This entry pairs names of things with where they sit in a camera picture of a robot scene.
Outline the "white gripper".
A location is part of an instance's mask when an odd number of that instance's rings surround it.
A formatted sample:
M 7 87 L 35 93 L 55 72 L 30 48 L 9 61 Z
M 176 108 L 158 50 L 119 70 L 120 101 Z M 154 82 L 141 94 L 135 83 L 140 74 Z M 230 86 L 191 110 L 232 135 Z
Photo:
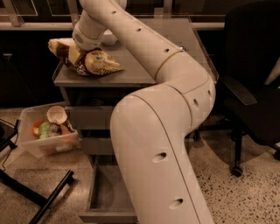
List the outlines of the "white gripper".
M 87 12 L 83 10 L 80 20 L 73 28 L 72 37 L 77 46 L 69 46 L 68 60 L 73 65 L 76 65 L 84 56 L 84 51 L 91 51 L 100 44 L 105 31 L 106 27 L 103 24 L 89 16 Z

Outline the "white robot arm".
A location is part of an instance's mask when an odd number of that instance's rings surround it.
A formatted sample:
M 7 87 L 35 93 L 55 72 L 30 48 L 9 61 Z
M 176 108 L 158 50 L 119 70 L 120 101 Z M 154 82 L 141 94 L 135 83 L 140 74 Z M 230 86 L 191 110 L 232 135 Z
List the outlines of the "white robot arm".
M 140 224 L 214 224 L 185 148 L 186 136 L 214 106 L 214 79 L 118 0 L 79 1 L 77 46 L 89 51 L 111 30 L 156 82 L 122 98 L 110 119 L 115 157 Z

